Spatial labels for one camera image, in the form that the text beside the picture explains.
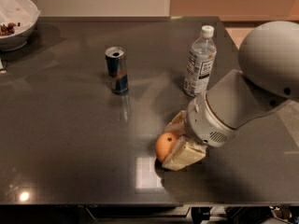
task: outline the bottle cap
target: bottle cap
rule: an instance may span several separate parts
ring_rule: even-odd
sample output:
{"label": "bottle cap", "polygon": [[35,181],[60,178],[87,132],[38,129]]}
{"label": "bottle cap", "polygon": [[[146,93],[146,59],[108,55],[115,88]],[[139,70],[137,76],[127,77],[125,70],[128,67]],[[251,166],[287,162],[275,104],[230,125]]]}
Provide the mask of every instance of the bottle cap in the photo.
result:
{"label": "bottle cap", "polygon": [[201,37],[203,38],[212,38],[214,35],[214,27],[212,26],[203,26],[201,31]]}

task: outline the orange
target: orange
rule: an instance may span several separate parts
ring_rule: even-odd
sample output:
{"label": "orange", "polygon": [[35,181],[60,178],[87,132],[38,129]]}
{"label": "orange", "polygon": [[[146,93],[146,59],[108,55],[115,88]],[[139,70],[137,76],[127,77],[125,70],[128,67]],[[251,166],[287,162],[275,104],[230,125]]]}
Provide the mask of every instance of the orange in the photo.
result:
{"label": "orange", "polygon": [[158,161],[163,162],[165,160],[177,140],[179,140],[179,135],[175,133],[168,132],[159,136],[155,145],[155,152]]}

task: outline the water bottle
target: water bottle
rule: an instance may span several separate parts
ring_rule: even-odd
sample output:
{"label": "water bottle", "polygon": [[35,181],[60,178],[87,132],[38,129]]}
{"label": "water bottle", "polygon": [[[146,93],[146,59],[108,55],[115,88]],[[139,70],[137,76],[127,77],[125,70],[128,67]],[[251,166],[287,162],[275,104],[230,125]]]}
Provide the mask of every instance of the water bottle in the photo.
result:
{"label": "water bottle", "polygon": [[200,37],[193,42],[190,49],[184,90],[192,97],[206,90],[217,53],[213,35],[212,26],[203,26]]}

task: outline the soda can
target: soda can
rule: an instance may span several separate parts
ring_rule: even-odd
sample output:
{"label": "soda can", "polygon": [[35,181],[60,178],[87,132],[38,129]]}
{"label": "soda can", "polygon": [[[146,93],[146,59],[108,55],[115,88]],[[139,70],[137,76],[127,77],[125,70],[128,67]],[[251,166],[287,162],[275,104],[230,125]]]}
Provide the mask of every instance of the soda can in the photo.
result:
{"label": "soda can", "polygon": [[111,90],[115,94],[128,92],[128,76],[125,66],[125,51],[121,47],[112,47],[106,50],[106,61],[109,76],[111,77]]}

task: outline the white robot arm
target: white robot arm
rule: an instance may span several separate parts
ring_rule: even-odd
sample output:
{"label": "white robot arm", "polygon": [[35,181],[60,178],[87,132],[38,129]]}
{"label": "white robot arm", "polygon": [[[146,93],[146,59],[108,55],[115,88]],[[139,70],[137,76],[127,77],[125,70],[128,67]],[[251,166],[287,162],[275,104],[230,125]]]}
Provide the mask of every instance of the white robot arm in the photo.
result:
{"label": "white robot arm", "polygon": [[247,35],[233,70],[195,97],[165,132],[181,135],[163,162],[179,170],[203,159],[207,147],[221,147],[243,124],[276,112],[299,97],[299,25],[263,24]]}

